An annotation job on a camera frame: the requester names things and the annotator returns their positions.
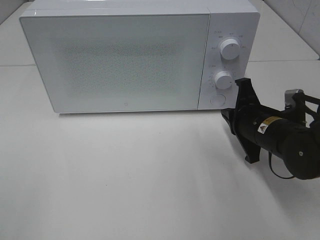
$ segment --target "warning label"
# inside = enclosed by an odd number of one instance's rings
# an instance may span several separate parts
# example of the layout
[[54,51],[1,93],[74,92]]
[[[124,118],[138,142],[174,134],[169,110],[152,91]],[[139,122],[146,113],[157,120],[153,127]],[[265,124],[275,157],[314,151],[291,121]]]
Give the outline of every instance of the warning label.
[[259,128],[258,128],[258,132],[261,133],[261,134],[264,134],[268,126],[269,126],[269,125],[266,125],[266,124],[264,124],[264,123],[261,123],[260,126],[259,126]]
[[268,117],[258,127],[258,132],[261,133],[261,134],[265,134],[265,132],[266,132],[267,128],[269,127],[269,125],[272,124],[274,121],[279,120],[279,119],[282,119],[282,118],[278,117],[278,116]]

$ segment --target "white wall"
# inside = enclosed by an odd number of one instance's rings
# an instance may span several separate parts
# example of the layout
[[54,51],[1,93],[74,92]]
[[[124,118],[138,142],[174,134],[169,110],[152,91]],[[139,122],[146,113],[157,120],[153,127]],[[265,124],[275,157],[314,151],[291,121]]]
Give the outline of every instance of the white wall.
[[262,0],[249,0],[249,2],[251,2],[259,12],[261,11]]
[[27,0],[0,0],[0,24]]
[[264,0],[320,54],[320,0]]

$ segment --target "white tabletop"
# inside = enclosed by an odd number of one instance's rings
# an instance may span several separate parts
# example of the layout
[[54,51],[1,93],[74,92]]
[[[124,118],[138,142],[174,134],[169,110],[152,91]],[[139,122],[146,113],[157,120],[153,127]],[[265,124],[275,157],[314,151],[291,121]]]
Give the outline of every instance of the white tabletop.
[[0,24],[0,66],[35,64],[19,22],[20,15],[30,4],[24,3]]
[[[287,89],[320,98],[320,61],[246,75],[279,110]],[[0,129],[1,240],[319,238],[320,179],[247,164],[220,111],[58,115],[35,66],[0,66]]]

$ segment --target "white microwave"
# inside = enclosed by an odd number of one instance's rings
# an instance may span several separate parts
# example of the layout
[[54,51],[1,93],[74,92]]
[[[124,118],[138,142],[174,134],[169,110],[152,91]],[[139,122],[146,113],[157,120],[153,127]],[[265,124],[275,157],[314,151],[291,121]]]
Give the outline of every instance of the white microwave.
[[56,113],[234,108],[247,0],[35,0],[20,22]]

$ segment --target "timer knob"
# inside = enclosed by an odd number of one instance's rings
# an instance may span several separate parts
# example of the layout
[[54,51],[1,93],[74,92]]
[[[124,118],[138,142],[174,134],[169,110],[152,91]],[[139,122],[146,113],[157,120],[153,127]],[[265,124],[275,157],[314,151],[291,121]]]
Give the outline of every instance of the timer knob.
[[215,86],[218,89],[228,89],[231,87],[233,78],[231,74],[227,71],[220,71],[213,77]]
[[221,56],[226,60],[232,60],[240,54],[240,43],[236,38],[227,38],[220,43]]

